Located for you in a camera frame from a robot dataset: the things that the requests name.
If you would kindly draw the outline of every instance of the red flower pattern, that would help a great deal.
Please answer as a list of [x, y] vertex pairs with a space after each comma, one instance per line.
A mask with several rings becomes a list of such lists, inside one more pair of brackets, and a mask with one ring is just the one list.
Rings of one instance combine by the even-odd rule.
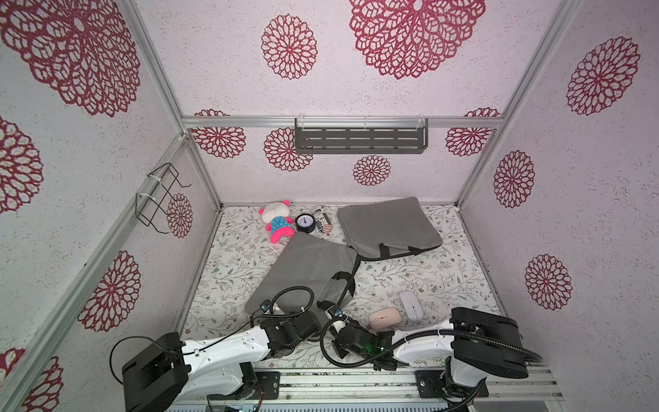
[[42, 169], [32, 139], [0, 117], [0, 214], [30, 203], [39, 193]]
[[366, 64], [396, 79], [419, 77], [455, 56], [485, 0], [350, 0], [350, 28]]
[[298, 171], [308, 166], [314, 158], [312, 154], [295, 151], [295, 131], [289, 127], [273, 130], [263, 145], [268, 161], [276, 168]]
[[299, 17], [279, 15], [266, 26], [261, 50], [268, 67], [282, 78], [300, 78], [314, 66], [316, 38]]
[[112, 0], [4, 0], [0, 35], [67, 104], [112, 117], [136, 99], [140, 60]]
[[531, 194], [535, 172], [526, 153], [516, 150], [501, 159], [494, 173], [494, 194], [502, 206], [514, 208]]
[[176, 237], [186, 237], [192, 227], [192, 206], [187, 197], [177, 193], [167, 205], [167, 224]]
[[[202, 110], [195, 116], [228, 116], [220, 110]], [[191, 129], [192, 137], [199, 147], [217, 158], [232, 158], [245, 149], [245, 134], [242, 127], [203, 127]]]
[[563, 262], [554, 256], [539, 254], [534, 257], [524, 277], [531, 299], [545, 309], [560, 309], [572, 297], [572, 279]]
[[363, 157], [353, 167], [353, 177], [364, 186], [379, 185], [389, 177], [390, 173], [391, 165], [382, 156]]
[[11, 370], [14, 369], [14, 365], [18, 362], [20, 357], [23, 356], [24, 352], [25, 349], [17, 349], [13, 347], [0, 355], [0, 384], [2, 384], [7, 378], [7, 375], [9, 375]]
[[[468, 112], [465, 117], [489, 117], [498, 116], [497, 109], [481, 107]], [[471, 156], [480, 152], [492, 129], [484, 127], [453, 127], [446, 135], [446, 147], [449, 152], [458, 156]]]
[[597, 45], [577, 65], [567, 85], [567, 104], [579, 115], [592, 115], [620, 99], [639, 70], [639, 46], [617, 37]]
[[85, 329], [107, 332], [119, 326], [135, 307], [140, 295], [140, 270], [134, 258], [122, 250], [105, 273], [78, 321]]
[[[23, 355], [25, 349], [12, 348], [0, 355], [0, 384], [9, 375], [18, 359]], [[23, 402], [22, 412], [52, 412], [59, 405], [59, 393], [64, 387], [62, 382], [64, 369], [59, 366], [59, 358], [54, 356], [36, 386], [30, 391]]]

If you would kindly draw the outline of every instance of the mounting plate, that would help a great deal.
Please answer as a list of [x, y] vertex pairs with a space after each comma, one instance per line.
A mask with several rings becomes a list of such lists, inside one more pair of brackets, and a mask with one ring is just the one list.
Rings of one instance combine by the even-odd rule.
[[[443, 372], [443, 370], [417, 370], [415, 372], [416, 386], [421, 399], [435, 399], [445, 396], [442, 390], [444, 386], [442, 381]], [[487, 386], [483, 385], [476, 397], [488, 397], [489, 395]]]
[[[279, 380], [281, 378], [280, 372], [255, 372], [257, 383], [263, 388], [263, 399], [273, 400], [279, 397]], [[258, 400], [259, 390], [254, 388], [252, 393], [245, 399]], [[223, 401], [226, 399], [233, 399], [231, 395], [209, 395], [208, 399], [212, 401]]]

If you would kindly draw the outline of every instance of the white computer mouse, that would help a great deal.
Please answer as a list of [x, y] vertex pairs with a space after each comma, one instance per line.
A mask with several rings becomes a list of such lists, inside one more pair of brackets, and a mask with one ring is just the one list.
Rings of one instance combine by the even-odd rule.
[[417, 320], [423, 319], [423, 310], [421, 309], [421, 304], [418, 302], [414, 292], [403, 291], [399, 296], [403, 302], [403, 308], [405, 308], [409, 320], [416, 322]]

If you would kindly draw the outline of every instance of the pink computer mouse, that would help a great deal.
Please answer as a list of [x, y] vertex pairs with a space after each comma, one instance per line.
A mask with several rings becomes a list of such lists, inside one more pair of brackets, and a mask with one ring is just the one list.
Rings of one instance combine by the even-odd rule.
[[373, 312], [368, 317], [368, 321], [373, 330], [381, 330], [388, 326], [395, 325], [403, 321], [401, 313], [396, 308], [386, 308]]

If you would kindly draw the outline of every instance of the leaf pattern fabric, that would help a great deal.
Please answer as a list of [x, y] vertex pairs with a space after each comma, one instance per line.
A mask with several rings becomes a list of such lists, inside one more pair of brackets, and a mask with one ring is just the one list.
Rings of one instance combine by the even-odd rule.
[[[444, 244], [418, 256], [362, 262], [355, 281], [355, 298], [345, 312], [368, 327], [368, 315], [376, 310], [395, 307], [402, 323], [395, 327], [411, 330], [441, 322], [453, 307], [467, 307], [500, 314], [492, 291], [462, 228], [453, 206], [421, 206]], [[184, 339], [206, 339], [225, 336], [249, 320], [244, 305], [266, 276], [289, 238], [278, 243], [269, 241], [266, 225], [258, 214], [259, 207], [232, 206], [223, 210], [204, 273], [199, 282], [185, 324]], [[310, 213], [318, 206], [291, 205], [291, 216]], [[322, 239], [345, 244], [343, 229], [337, 218], [338, 207], [323, 207], [334, 226], [331, 233], [313, 234]], [[398, 297], [404, 290], [414, 291], [423, 306], [424, 318], [409, 320]], [[336, 354], [328, 349], [330, 355]], [[359, 360], [348, 355], [344, 362]], [[443, 366], [444, 358], [419, 360], [415, 366]], [[283, 358], [266, 359], [255, 368], [328, 368], [319, 343], [302, 342]]]

